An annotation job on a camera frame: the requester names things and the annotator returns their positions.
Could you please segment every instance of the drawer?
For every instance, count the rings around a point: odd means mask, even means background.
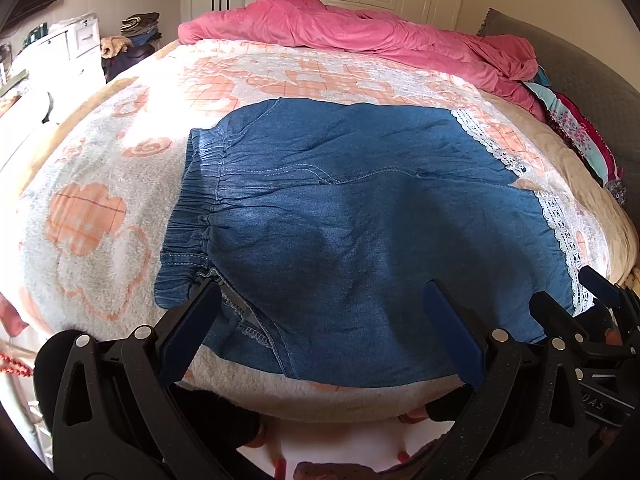
[[[73,57],[81,56],[94,46],[100,45],[97,20],[83,20],[82,22],[76,23],[72,29],[71,36],[76,44],[76,48],[74,49],[75,55]]]

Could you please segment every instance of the orange plaid flower patch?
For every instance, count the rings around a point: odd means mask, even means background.
[[[110,197],[103,184],[68,184],[51,200],[45,236],[57,247],[64,245],[72,254],[87,256],[105,234],[115,234],[126,213],[124,199]]]

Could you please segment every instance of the stack of folded clothes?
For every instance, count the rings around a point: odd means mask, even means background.
[[[122,20],[120,33],[129,38],[134,46],[144,45],[162,38],[158,31],[159,12],[148,12],[146,14],[133,14],[126,20]]]

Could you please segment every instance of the lace trim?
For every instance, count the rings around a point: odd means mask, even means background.
[[[508,170],[513,171],[518,177],[524,176],[529,171],[527,164],[517,155],[507,153],[487,134],[482,124],[470,113],[469,110],[452,110],[451,114],[458,120],[462,128],[477,142],[480,142],[486,150],[501,161]],[[564,253],[569,277],[571,277],[572,291],[574,294],[574,316],[583,313],[593,304],[593,296],[578,282],[578,272],[584,266],[580,247],[575,241],[568,221],[567,212],[570,205],[562,203],[558,195],[547,191],[534,192],[546,223],[553,229],[556,239],[560,244],[560,250]]]

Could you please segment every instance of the pink cloth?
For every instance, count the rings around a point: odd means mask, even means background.
[[[206,12],[178,27],[183,44],[205,38],[346,50],[460,76],[544,121],[537,99],[520,83],[538,64],[529,41],[480,38],[407,22],[381,10],[347,10],[320,0],[257,0],[242,9]]]

